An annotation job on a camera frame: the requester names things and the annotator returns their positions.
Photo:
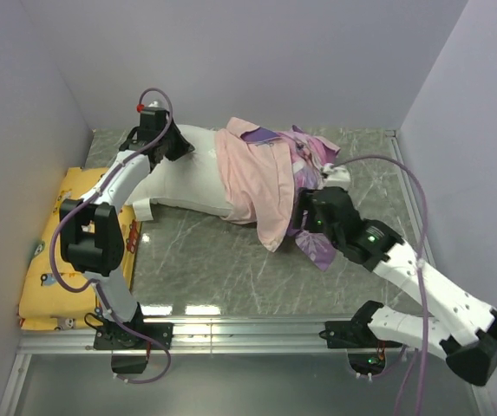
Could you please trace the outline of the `purple princess print pillowcase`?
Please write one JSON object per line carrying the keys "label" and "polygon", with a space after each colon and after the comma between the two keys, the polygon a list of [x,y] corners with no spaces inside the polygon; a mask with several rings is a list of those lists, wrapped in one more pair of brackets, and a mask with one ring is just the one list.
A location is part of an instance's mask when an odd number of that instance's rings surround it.
{"label": "purple princess print pillowcase", "polygon": [[232,211],[225,220],[257,226],[260,243],[276,251],[287,237],[321,270],[336,256],[322,234],[292,224],[298,192],[324,187],[324,168],[331,167],[340,147],[294,126],[275,132],[232,117],[215,134],[219,176]]}

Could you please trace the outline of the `white pillow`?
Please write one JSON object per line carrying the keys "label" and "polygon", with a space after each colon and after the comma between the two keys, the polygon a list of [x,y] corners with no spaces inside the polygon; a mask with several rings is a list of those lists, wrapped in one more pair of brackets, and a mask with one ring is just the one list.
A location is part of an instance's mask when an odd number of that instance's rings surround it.
{"label": "white pillow", "polygon": [[180,132],[194,150],[175,160],[162,160],[134,189],[127,205],[140,221],[151,221],[152,205],[203,212],[231,220],[232,205],[219,173],[216,131],[180,125]]}

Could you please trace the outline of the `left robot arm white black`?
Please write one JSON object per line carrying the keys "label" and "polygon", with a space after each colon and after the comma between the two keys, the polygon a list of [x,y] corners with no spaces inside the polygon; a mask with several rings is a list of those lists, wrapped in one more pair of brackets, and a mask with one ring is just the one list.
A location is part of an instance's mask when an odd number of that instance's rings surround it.
{"label": "left robot arm white black", "polygon": [[120,145],[113,164],[78,199],[62,201],[49,251],[81,273],[101,304],[102,326],[124,348],[148,337],[139,303],[123,277],[126,242],[118,215],[136,186],[164,159],[175,161],[194,147],[174,123],[173,112],[138,106],[140,123]]}

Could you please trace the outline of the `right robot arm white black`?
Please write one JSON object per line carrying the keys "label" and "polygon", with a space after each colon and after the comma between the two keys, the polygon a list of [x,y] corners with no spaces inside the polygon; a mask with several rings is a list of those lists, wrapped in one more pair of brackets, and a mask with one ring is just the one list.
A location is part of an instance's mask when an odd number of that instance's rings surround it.
{"label": "right robot arm white black", "polygon": [[340,187],[303,189],[295,224],[314,233],[354,264],[394,284],[424,307],[420,316],[367,301],[340,332],[327,322],[330,348],[374,347],[384,341],[426,349],[462,380],[484,387],[497,368],[497,307],[483,302],[419,259],[384,222],[364,219]]}

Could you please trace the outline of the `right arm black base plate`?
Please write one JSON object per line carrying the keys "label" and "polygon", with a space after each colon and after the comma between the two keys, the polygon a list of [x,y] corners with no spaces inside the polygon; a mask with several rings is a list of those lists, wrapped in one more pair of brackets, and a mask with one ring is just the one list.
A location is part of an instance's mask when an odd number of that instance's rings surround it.
{"label": "right arm black base plate", "polygon": [[319,337],[328,349],[400,348],[401,343],[376,338],[363,324],[352,321],[327,321]]}

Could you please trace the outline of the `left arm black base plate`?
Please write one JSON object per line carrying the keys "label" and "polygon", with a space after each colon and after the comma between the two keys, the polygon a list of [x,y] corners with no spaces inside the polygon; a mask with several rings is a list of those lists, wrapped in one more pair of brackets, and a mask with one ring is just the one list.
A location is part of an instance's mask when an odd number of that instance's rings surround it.
{"label": "left arm black base plate", "polygon": [[142,323],[133,331],[141,336],[133,335],[124,330],[116,322],[109,322],[96,330],[94,350],[142,350],[150,344],[149,339],[157,341],[160,347],[151,346],[151,349],[169,349],[173,338],[173,324],[171,322]]}

